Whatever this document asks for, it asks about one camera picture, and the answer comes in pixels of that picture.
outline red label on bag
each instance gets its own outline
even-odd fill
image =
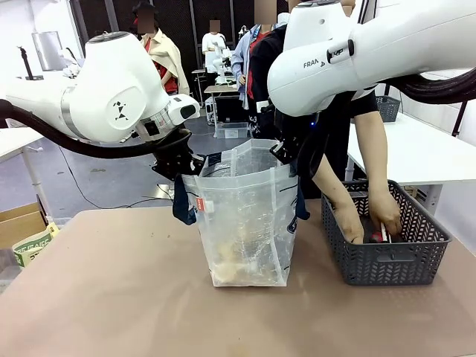
[[[205,212],[205,206],[203,204],[203,199],[196,199],[196,208],[202,212]]]

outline beige jacket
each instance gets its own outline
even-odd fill
[[[141,44],[145,47],[151,37],[151,34],[142,36]],[[190,94],[187,78],[184,69],[181,67],[180,50],[160,29],[150,40],[149,55],[154,62],[164,66],[177,78],[179,94]]]

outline white t-shirt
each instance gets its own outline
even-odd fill
[[[216,35],[206,33],[205,36],[203,36],[202,52],[207,51],[205,52],[205,67],[207,68],[208,73],[216,73],[216,68],[213,65],[213,61],[216,60],[218,56],[216,55],[215,51],[208,51],[208,49],[215,48],[213,40],[220,36],[225,39],[225,36],[223,36],[221,33],[217,33]]]

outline red shirt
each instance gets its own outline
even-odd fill
[[[150,38],[147,40],[145,48],[146,48],[147,53],[149,53]],[[154,62],[155,67],[157,68],[158,73],[161,75],[161,78],[164,78],[165,74],[167,73],[167,69],[164,66],[159,65],[157,62],[155,62],[155,61],[153,61],[153,62]],[[179,87],[177,86],[177,80],[174,78],[174,76],[172,76],[167,81],[167,83],[165,83],[165,91],[167,93],[174,93],[178,90],[179,90]]]
[[[265,38],[268,33],[258,33],[258,37],[250,44],[250,56],[251,52],[253,52],[254,46],[258,44],[259,41]],[[253,74],[251,70],[248,71],[248,85],[246,86],[246,94],[253,99],[253,92],[251,91],[251,87],[253,86]]]

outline basket handle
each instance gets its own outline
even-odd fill
[[[405,263],[414,262],[415,260],[417,260],[417,256],[410,253],[387,252],[382,253],[377,257],[379,263]]]

